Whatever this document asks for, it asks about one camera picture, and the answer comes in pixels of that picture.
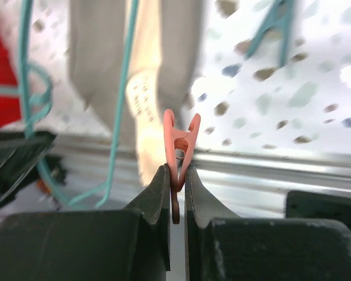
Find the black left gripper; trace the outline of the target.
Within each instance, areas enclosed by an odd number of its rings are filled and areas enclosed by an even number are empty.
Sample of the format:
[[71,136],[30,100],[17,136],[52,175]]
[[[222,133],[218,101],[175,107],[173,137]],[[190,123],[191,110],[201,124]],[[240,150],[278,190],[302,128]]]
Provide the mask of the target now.
[[16,199],[18,192],[41,179],[36,165],[44,159],[57,183],[65,185],[67,171],[62,157],[49,153],[56,135],[37,131],[26,139],[23,132],[0,131],[0,209]]

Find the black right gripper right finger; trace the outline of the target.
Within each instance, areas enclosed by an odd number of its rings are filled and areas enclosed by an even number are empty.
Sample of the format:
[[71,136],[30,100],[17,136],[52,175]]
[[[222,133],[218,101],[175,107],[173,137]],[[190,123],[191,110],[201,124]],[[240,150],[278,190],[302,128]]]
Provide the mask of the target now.
[[187,280],[350,280],[351,198],[287,194],[285,217],[242,218],[185,180]]

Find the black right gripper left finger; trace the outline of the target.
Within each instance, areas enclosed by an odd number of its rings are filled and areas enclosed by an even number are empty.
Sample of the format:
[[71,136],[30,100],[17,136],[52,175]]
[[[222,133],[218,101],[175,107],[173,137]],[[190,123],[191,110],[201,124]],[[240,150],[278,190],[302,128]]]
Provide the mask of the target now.
[[170,171],[121,210],[19,213],[0,223],[0,280],[165,280]]

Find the teal hanger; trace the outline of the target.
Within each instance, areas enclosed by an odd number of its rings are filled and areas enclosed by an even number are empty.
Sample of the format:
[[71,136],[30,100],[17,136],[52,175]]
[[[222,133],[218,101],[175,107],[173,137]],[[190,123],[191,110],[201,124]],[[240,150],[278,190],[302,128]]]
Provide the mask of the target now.
[[[53,89],[53,86],[51,83],[50,76],[43,67],[28,60],[27,50],[29,45],[29,25],[32,15],[32,6],[32,1],[22,2],[18,39],[18,93],[20,96],[22,121],[25,124],[26,138],[31,138],[35,135],[35,132],[33,130],[34,123],[45,118],[50,112],[53,105],[51,98],[51,91]],[[128,77],[129,62],[133,46],[133,37],[138,7],[139,1],[131,2],[129,26],[126,34],[126,42],[123,51],[123,62],[121,67],[121,76],[119,80],[118,100],[115,110],[115,123],[112,135],[111,150],[109,155],[108,175],[105,182],[78,196],[68,198],[66,195],[64,195],[60,185],[55,181],[55,179],[52,178],[51,172],[46,161],[42,159],[37,164],[38,172],[46,186],[49,188],[52,196],[58,199],[58,201],[62,204],[80,208],[80,206],[77,203],[99,191],[103,191],[104,195],[102,199],[100,199],[100,201],[98,201],[95,205],[96,208],[98,208],[106,202],[111,193],[113,173],[115,170],[115,159],[119,142],[119,133],[121,128],[123,103],[125,97],[125,85]],[[37,74],[46,86],[44,93],[40,95],[30,95],[28,74],[31,71]]]

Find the pink clothespin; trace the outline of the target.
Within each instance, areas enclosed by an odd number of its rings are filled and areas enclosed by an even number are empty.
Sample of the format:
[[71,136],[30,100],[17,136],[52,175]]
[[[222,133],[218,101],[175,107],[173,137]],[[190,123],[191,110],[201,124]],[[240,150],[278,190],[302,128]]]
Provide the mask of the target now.
[[[186,171],[194,154],[200,123],[200,114],[195,114],[188,127],[188,131],[181,131],[175,128],[175,117],[173,111],[171,109],[167,109],[164,112],[164,145],[166,151],[166,161],[170,171],[171,207],[172,220],[174,224],[180,223],[180,207],[177,194],[182,190],[185,183]],[[180,170],[178,170],[177,164],[178,150],[184,153],[183,163]]]

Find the beige grey underwear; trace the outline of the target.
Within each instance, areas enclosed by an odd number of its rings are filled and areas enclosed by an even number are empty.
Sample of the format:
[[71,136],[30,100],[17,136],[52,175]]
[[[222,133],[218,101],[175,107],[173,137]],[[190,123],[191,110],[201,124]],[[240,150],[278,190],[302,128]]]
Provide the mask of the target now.
[[142,185],[166,161],[163,115],[181,108],[194,78],[204,31],[204,1],[140,1],[126,78],[121,77],[131,1],[71,1],[69,78],[109,128],[125,88],[119,142],[137,154]]

